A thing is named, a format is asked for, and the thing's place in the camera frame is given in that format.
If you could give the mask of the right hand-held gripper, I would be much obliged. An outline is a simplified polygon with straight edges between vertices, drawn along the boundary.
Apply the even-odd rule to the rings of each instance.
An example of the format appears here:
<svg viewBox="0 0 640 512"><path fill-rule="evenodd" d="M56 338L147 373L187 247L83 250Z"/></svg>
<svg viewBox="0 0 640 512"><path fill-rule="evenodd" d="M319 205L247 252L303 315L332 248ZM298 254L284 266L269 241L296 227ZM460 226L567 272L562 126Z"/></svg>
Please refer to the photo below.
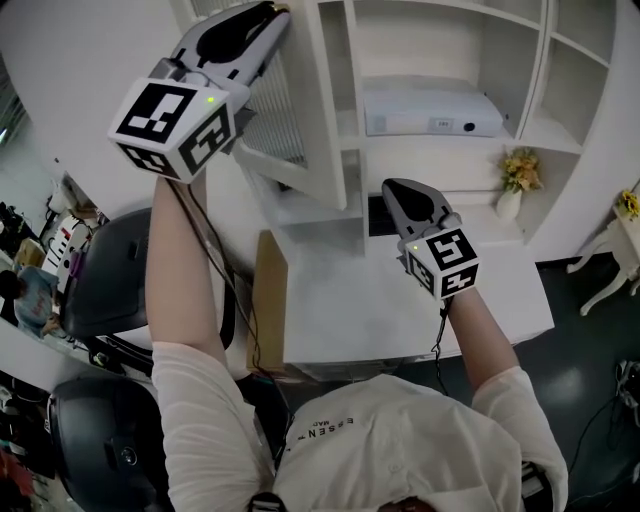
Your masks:
<svg viewBox="0 0 640 512"><path fill-rule="evenodd" d="M480 260L443 194L405 178L389 178L381 189L405 271L437 301L474 288Z"/></svg>

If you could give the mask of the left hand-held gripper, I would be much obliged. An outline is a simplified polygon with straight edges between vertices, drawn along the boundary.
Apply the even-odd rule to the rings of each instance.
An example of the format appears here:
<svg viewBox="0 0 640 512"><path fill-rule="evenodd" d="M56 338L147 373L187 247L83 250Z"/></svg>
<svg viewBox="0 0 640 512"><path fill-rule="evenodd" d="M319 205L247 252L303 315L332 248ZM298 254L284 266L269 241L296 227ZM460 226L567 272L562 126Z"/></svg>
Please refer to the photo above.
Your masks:
<svg viewBox="0 0 640 512"><path fill-rule="evenodd" d="M134 167L192 183L236 138L236 115L250 99L248 86L264 73L289 22L286 5L260 1L197 23L173 60L161 59L151 76L134 82L109 140Z"/></svg>

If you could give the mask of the person's right forearm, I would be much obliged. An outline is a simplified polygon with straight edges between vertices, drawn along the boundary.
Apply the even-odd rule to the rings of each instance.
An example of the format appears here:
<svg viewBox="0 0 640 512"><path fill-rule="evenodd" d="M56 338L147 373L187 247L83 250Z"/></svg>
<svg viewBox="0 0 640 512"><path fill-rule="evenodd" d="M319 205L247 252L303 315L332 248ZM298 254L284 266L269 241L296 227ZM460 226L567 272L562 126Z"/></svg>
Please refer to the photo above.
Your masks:
<svg viewBox="0 0 640 512"><path fill-rule="evenodd" d="M449 321L474 391L497 375L519 367L512 345L475 288L453 297Z"/></svg>

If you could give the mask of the person's left forearm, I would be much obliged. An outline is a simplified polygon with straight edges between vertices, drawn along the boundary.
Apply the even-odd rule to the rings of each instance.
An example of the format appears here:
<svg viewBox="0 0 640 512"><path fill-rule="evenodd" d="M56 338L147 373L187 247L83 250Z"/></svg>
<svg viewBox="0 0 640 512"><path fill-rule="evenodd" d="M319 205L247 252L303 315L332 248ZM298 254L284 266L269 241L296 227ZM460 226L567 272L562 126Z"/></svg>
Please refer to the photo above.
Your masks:
<svg viewBox="0 0 640 512"><path fill-rule="evenodd" d="M163 178L156 182L152 206L145 307L154 343L185 345L226 362L207 254Z"/></svg>

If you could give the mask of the white desk with hutch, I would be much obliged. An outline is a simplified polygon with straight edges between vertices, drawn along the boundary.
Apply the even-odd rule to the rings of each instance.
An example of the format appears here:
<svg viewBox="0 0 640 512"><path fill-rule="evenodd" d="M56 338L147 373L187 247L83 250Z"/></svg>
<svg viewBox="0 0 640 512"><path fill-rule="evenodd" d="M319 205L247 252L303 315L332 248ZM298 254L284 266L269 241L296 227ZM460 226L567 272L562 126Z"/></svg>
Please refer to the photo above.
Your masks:
<svg viewBox="0 0 640 512"><path fill-rule="evenodd" d="M368 197L381 195L389 178L434 187L459 212L481 259L477 286L512 342L550 329L536 266L573 256L607 213L606 195L580 193L578 184L610 88L617 24L633 6L285 1L291 19L239 142L307 166L281 49L311 48L327 62L347 198L337 210L242 168L288 264L287 375L363 378L436 350L458 353L452 333L440 328L437 303L400 263L398 236L369 236ZM366 133L366 92L427 89L483 94L502 130L495 137ZM518 147L539 157L543 188L522 192L516 219L504 222L495 211L504 192L498 163Z"/></svg>

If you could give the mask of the black tissue box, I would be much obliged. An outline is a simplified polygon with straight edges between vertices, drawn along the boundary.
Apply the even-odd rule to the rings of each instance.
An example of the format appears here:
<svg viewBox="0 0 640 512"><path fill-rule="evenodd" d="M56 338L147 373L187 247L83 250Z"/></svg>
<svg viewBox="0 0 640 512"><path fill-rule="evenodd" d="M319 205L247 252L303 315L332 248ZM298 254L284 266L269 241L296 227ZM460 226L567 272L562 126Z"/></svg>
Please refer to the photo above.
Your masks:
<svg viewBox="0 0 640 512"><path fill-rule="evenodd" d="M368 197L368 228L370 237L397 235L392 216L381 195Z"/></svg>

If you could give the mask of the white vase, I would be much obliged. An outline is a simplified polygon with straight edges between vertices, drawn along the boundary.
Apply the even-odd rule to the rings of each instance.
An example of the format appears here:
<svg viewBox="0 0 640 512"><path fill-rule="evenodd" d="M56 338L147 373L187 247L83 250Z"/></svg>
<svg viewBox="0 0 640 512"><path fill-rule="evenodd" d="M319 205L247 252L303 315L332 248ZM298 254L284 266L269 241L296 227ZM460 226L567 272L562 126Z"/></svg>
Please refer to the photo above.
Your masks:
<svg viewBox="0 0 640 512"><path fill-rule="evenodd" d="M514 221L520 211L522 191L520 189L506 190L495 205L496 215L501 221Z"/></svg>

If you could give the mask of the white projector box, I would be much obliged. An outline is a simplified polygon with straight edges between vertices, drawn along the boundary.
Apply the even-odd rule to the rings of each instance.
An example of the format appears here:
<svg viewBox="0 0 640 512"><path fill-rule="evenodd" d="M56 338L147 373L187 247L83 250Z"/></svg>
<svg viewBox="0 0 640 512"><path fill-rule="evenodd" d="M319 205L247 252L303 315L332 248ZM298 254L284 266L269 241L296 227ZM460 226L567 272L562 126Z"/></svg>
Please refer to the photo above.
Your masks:
<svg viewBox="0 0 640 512"><path fill-rule="evenodd" d="M503 127L498 109L477 91L368 91L363 100L369 136L495 137Z"/></svg>

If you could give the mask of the yellow flower bunch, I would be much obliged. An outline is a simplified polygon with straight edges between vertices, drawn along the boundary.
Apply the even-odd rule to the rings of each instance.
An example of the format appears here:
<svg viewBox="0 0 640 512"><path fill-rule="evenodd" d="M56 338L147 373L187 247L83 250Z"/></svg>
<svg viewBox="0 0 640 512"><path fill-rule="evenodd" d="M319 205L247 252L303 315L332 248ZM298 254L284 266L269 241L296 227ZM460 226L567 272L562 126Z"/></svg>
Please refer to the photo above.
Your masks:
<svg viewBox="0 0 640 512"><path fill-rule="evenodd" d="M543 188L539 176L540 159L532 148L518 147L506 152L498 168L504 191L529 192Z"/></svg>

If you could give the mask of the brown cardboard box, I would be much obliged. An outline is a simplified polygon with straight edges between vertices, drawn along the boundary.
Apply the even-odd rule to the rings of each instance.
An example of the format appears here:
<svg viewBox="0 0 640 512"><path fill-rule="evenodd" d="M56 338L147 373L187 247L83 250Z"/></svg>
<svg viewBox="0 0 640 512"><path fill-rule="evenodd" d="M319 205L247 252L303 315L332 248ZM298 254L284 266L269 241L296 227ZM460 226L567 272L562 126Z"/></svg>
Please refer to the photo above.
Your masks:
<svg viewBox="0 0 640 512"><path fill-rule="evenodd" d="M258 238L251 297L251 330L247 336L247 369L288 377L284 357L288 264L271 231Z"/></svg>

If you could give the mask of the white carved side table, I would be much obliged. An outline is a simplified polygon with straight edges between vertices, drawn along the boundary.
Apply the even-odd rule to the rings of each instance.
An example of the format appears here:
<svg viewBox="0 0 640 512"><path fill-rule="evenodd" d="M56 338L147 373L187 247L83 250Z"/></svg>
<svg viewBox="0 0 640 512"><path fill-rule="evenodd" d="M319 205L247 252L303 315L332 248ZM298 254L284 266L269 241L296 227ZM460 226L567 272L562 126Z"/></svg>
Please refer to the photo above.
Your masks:
<svg viewBox="0 0 640 512"><path fill-rule="evenodd" d="M596 304L616 293L627 282L631 283L631 297L640 292L640 216L633 219L620 206L613 206L612 211L614 219L586 246L579 261L566 267L567 274L581 270L602 247L611 251L618 266L613 280L580 307L581 316L587 316Z"/></svg>

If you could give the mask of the yellow sunflower bunch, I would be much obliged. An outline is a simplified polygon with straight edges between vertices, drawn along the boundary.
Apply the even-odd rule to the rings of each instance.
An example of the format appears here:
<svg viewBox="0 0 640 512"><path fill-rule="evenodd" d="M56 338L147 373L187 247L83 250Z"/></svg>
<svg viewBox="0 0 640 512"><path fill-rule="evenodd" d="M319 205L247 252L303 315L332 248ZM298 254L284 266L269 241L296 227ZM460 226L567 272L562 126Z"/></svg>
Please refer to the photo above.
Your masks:
<svg viewBox="0 0 640 512"><path fill-rule="evenodd" d="M617 212L630 221L640 217L640 198L631 190L622 190L617 197L615 206Z"/></svg>

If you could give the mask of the person's cream shirt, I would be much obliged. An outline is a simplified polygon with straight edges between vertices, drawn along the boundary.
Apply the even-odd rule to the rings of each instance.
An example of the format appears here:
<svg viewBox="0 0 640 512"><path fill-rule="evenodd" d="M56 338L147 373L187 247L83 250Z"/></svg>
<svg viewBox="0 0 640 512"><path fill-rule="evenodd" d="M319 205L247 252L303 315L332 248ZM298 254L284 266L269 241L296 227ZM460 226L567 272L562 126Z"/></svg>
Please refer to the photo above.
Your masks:
<svg viewBox="0 0 640 512"><path fill-rule="evenodd" d="M548 479L552 510L567 504L566 462L520 368L470 405L386 374L341 387L296 412L273 465L225 366L173 343L153 359L176 512L248 512L260 492L286 512L376 512L406 498L437 512L522 512L527 462Z"/></svg>

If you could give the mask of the white and black service robot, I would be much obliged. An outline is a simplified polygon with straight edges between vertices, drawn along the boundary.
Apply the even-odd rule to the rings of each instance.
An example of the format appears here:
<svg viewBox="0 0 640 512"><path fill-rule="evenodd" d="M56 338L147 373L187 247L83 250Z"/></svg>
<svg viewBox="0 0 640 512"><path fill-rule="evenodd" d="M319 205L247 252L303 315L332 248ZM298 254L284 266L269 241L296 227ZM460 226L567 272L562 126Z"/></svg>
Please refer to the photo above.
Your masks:
<svg viewBox="0 0 640 512"><path fill-rule="evenodd" d="M141 357L151 355L145 277L151 210L99 227L65 291L64 330L78 340L102 338Z"/></svg>
<svg viewBox="0 0 640 512"><path fill-rule="evenodd" d="M58 385L47 406L57 474L84 512L174 512L152 394L127 379Z"/></svg>

